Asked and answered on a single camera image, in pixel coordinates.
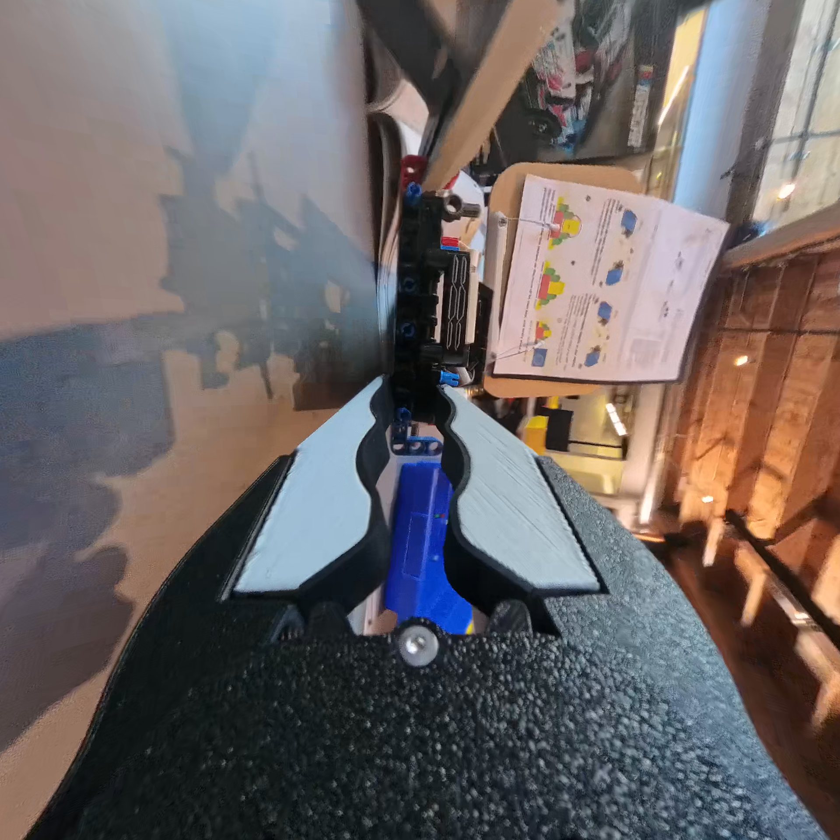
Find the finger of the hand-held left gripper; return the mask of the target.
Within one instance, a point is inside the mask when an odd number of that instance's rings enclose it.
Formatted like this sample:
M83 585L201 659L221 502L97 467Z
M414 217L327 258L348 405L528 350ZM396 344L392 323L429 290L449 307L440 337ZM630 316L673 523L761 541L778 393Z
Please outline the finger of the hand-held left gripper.
M430 159L466 92L465 65L434 12L420 1L359 1L380 40L428 109L420 154Z
M561 2L514 1L505 7L468 85L427 153L423 188L445 188L488 140L499 116L561 16Z

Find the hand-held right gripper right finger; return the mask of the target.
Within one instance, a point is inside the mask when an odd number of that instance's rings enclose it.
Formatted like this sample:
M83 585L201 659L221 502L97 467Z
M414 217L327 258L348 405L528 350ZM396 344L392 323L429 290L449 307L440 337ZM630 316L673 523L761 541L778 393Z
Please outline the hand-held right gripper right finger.
M465 599L594 594L601 580L522 441L450 385L438 388L452 490L444 568Z

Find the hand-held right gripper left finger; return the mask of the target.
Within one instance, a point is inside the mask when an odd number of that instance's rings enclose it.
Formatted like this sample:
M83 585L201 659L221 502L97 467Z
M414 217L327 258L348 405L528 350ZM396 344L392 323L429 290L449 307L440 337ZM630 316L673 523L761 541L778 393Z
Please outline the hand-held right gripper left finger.
M384 582L390 532L377 483L392 418L380 375L297 446L248 537L231 595L367 597Z

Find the brick-built toy race car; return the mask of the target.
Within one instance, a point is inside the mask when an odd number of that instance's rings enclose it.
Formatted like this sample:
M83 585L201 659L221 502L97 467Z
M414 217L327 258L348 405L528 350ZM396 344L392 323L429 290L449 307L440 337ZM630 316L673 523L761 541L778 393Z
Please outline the brick-built toy race car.
M440 456L442 443L420 431L437 424L438 389L474 385L487 362L493 293L480 279L482 245L472 247L485 208L454 191L456 178L425 191L426 165L419 155L400 162L383 254L396 456Z

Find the toy car set box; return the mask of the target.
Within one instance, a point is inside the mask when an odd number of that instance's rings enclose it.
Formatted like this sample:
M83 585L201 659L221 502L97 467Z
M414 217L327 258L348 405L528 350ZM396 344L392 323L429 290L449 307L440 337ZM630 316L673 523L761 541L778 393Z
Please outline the toy car set box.
M491 136L504 165L650 152L677 2L563 2Z

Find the blue plastic bin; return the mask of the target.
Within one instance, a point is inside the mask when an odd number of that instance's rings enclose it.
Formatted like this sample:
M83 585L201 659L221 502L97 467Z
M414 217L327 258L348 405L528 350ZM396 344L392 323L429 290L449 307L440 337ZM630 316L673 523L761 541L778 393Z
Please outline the blue plastic bin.
M384 604L398 623L426 618L447 634L474 630L473 609L449 583L444 562L453 488L438 462L401 467Z

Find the printed instruction paper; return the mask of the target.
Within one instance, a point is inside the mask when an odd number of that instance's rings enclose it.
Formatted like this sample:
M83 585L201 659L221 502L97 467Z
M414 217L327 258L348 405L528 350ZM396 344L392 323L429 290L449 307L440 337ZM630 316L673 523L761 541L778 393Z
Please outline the printed instruction paper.
M729 225L660 198L524 179L494 373L676 382Z

